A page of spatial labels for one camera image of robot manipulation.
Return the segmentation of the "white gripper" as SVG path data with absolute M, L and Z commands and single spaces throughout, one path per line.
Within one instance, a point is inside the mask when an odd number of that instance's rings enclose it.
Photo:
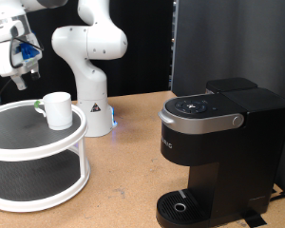
M 0 75 L 11 76 L 19 90 L 27 88 L 21 75 L 30 73 L 32 80 L 41 78 L 38 61 L 42 51 L 26 15 L 0 20 Z

